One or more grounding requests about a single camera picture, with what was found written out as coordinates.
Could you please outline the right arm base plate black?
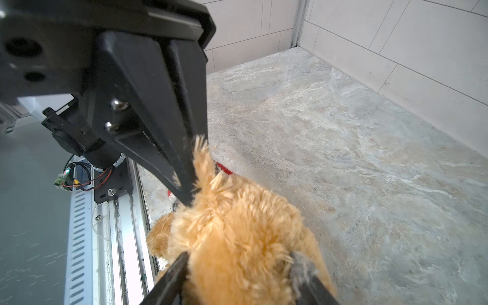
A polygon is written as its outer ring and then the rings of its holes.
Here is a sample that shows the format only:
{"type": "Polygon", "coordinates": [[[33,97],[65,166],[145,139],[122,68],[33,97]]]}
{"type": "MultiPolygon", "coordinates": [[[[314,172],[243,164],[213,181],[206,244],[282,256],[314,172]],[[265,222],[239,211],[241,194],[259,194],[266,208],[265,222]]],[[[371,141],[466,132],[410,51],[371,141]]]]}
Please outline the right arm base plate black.
{"type": "Polygon", "coordinates": [[[130,194],[133,191],[133,184],[128,160],[124,160],[119,167],[115,167],[111,172],[104,174],[97,182],[97,184],[99,183],[102,185],[94,189],[94,202],[96,204],[130,194]]]}

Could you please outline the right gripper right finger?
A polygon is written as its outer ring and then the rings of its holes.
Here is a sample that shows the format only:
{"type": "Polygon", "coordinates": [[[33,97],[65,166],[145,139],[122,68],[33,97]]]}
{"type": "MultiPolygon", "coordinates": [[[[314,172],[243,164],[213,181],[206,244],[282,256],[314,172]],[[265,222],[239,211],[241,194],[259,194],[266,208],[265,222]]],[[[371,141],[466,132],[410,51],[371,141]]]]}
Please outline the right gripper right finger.
{"type": "Polygon", "coordinates": [[[292,252],[289,277],[296,296],[296,305],[339,305],[318,278],[318,269],[301,252],[292,252]]]}

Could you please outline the red white striped knit sweater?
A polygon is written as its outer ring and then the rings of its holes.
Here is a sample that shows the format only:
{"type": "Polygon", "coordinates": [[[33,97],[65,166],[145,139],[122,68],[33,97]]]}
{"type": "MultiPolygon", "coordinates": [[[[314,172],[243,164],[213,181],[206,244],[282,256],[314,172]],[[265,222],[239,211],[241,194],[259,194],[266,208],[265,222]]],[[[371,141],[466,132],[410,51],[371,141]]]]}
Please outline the red white striped knit sweater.
{"type": "MultiPolygon", "coordinates": [[[[216,167],[217,167],[218,170],[224,172],[227,175],[233,175],[234,174],[231,170],[229,170],[228,168],[226,168],[220,162],[216,162],[216,167]]],[[[172,194],[172,192],[170,190],[167,191],[167,196],[169,198],[175,198],[175,196],[172,194]]]]}

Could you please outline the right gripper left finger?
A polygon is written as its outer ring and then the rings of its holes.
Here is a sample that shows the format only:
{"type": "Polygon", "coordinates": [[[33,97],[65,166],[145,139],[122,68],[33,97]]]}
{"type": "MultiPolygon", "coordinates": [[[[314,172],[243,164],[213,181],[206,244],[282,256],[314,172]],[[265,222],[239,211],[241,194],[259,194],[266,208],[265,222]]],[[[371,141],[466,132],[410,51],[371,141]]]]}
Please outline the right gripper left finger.
{"type": "Polygon", "coordinates": [[[96,136],[187,206],[195,192],[194,143],[208,134],[206,63],[193,40],[106,31],[96,39],[80,99],[96,136]]]}

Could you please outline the brown plush teddy bear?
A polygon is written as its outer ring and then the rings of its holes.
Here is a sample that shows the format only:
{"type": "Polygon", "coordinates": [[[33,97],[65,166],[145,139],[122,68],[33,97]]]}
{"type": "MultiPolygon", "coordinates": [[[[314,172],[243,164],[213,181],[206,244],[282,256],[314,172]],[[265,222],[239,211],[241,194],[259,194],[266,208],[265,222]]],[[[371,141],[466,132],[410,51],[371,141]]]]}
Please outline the brown plush teddy bear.
{"type": "Polygon", "coordinates": [[[151,228],[151,255],[175,263],[189,254],[184,304],[294,304],[292,253],[306,256],[325,288],[337,294],[301,212],[286,198],[217,168],[207,140],[195,139],[196,194],[151,228]]]}

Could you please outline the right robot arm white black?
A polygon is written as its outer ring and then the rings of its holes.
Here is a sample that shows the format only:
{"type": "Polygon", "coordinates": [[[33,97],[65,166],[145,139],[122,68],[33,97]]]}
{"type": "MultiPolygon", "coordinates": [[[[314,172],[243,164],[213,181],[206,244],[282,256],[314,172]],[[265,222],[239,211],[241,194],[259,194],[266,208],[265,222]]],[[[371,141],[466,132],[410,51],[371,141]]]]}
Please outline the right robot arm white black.
{"type": "Polygon", "coordinates": [[[108,174],[121,155],[180,201],[147,236],[166,259],[144,304],[336,304],[336,288],[300,211],[213,159],[207,58],[198,42],[99,35],[85,92],[43,124],[108,174]]]}

